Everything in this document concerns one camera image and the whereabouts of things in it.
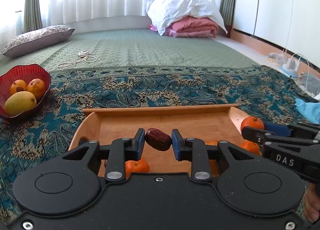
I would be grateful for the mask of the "right hand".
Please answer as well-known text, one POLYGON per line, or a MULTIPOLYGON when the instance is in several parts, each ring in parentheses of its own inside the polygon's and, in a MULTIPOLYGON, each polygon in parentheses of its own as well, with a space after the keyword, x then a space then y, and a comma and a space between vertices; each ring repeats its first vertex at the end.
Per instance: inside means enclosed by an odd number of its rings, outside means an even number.
POLYGON ((314 223, 319 219, 320 200, 316 193, 316 185, 309 183, 305 196, 304 217, 308 222, 314 223))

